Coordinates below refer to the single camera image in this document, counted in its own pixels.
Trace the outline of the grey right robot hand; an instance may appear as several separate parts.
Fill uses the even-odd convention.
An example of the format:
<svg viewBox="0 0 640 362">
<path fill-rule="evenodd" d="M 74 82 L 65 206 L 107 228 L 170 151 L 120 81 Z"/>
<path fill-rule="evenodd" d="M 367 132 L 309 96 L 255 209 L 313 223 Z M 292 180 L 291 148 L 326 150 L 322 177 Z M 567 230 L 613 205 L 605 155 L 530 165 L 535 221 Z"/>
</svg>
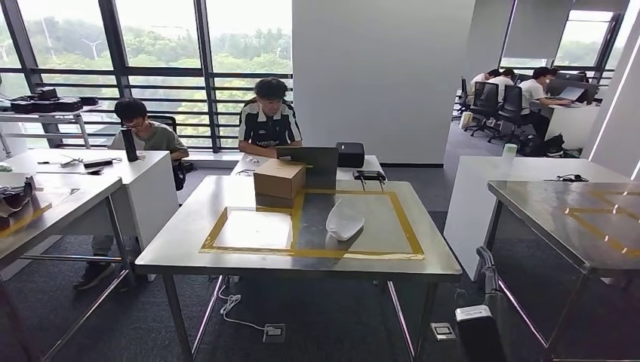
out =
<svg viewBox="0 0 640 362">
<path fill-rule="evenodd" d="M 485 304 L 490 305 L 495 302 L 500 295 L 499 276 L 496 270 L 494 257 L 485 246 L 476 248 L 478 256 L 478 277 L 482 281 L 482 288 L 485 292 Z"/>
</svg>

